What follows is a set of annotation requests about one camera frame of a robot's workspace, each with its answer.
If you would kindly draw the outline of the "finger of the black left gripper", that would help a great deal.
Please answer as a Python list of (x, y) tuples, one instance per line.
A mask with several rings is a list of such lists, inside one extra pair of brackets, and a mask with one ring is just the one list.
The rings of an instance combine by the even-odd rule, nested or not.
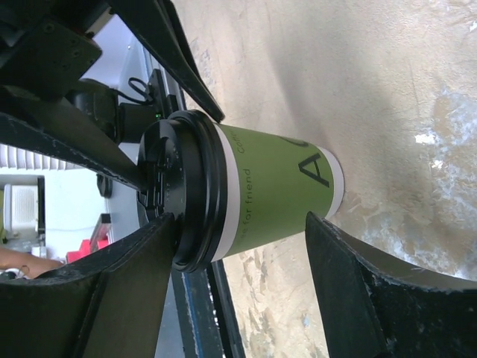
[(224, 112), (200, 76), (172, 1), (116, 0), (108, 4), (189, 96), (221, 122)]

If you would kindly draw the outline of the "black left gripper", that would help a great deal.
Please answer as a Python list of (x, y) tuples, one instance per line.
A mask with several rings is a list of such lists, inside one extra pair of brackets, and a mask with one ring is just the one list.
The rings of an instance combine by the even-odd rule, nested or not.
[(100, 58), (93, 38), (112, 15), (107, 1), (1, 2), (1, 143), (145, 190), (146, 176), (86, 114), (41, 100), (62, 98)]

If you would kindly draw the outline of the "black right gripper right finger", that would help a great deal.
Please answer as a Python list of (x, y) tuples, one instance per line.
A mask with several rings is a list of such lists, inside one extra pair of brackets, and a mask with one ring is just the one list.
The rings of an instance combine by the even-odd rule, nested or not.
[(398, 259), (314, 213), (306, 248), (330, 357), (476, 356), (476, 282)]

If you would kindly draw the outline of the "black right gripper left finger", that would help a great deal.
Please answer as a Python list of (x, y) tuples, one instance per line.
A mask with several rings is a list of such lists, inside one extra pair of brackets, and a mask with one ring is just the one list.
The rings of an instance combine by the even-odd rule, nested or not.
[(3, 357), (152, 357), (174, 256), (174, 218), (35, 279), (1, 283)]

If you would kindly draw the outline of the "green paper coffee cup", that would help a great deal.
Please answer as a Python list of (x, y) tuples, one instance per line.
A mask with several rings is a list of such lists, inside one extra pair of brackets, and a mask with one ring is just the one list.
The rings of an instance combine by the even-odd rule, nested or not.
[(227, 205), (214, 260), (305, 229), (308, 212), (333, 216), (344, 174), (330, 151), (309, 142), (216, 125), (225, 159)]

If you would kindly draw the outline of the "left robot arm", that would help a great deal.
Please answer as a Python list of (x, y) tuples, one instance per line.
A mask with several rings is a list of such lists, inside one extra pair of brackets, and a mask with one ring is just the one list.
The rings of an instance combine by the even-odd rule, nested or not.
[(141, 190), (145, 176), (119, 143), (148, 120), (123, 120), (119, 93), (84, 77), (102, 54), (94, 36), (112, 16), (211, 118), (224, 118), (171, 1), (3, 1), (1, 142)]

